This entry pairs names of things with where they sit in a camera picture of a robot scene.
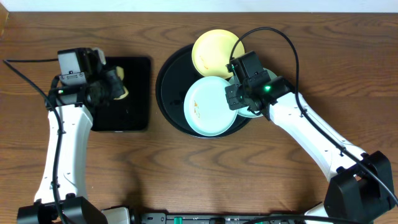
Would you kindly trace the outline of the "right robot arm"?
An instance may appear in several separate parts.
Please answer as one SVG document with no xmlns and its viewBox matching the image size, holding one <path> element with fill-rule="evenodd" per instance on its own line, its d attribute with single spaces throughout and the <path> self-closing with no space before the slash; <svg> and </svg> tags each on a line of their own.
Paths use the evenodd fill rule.
<svg viewBox="0 0 398 224">
<path fill-rule="evenodd" d="M 391 163 L 347 141 L 307 105 L 283 77 L 267 71 L 233 76 L 226 87 L 232 109 L 250 108 L 291 135 L 325 175 L 324 202 L 299 219 L 305 223 L 372 223 L 397 205 Z"/>
</svg>

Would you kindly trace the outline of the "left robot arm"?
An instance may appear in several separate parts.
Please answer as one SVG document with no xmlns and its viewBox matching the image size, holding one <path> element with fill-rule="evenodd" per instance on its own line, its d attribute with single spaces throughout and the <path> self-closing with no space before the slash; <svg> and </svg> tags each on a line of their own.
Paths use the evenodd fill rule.
<svg viewBox="0 0 398 224">
<path fill-rule="evenodd" d="M 124 70 L 113 67 L 86 77 L 83 72 L 56 76 L 45 96 L 49 146 L 44 174 L 31 206 L 18 209 L 18 223 L 130 223 L 125 206 L 97 209 L 87 199 L 85 168 L 93 115 L 88 105 L 127 96 Z"/>
</svg>

